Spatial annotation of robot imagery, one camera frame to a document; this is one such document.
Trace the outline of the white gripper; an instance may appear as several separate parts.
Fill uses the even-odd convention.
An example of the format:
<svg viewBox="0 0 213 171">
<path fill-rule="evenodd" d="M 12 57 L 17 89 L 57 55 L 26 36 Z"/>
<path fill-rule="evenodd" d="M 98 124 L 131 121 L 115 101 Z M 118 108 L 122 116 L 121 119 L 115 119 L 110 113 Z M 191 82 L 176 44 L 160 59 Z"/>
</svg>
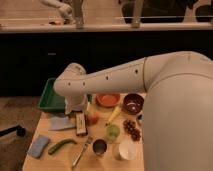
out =
<svg viewBox="0 0 213 171">
<path fill-rule="evenodd" d="M 72 111 L 83 111 L 87 107 L 87 96 L 73 96 L 65 98 L 65 113 L 70 114 Z"/>
</svg>

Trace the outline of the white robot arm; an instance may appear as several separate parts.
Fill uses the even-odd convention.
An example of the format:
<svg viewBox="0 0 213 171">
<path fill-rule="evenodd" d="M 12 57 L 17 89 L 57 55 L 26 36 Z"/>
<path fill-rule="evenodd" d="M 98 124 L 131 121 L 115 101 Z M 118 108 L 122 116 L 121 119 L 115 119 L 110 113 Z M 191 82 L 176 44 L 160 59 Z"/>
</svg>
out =
<svg viewBox="0 0 213 171">
<path fill-rule="evenodd" d="M 88 94 L 143 93 L 144 171 L 213 171 L 213 60 L 205 55 L 154 55 L 92 74 L 71 63 L 54 90 L 66 112 Z"/>
</svg>

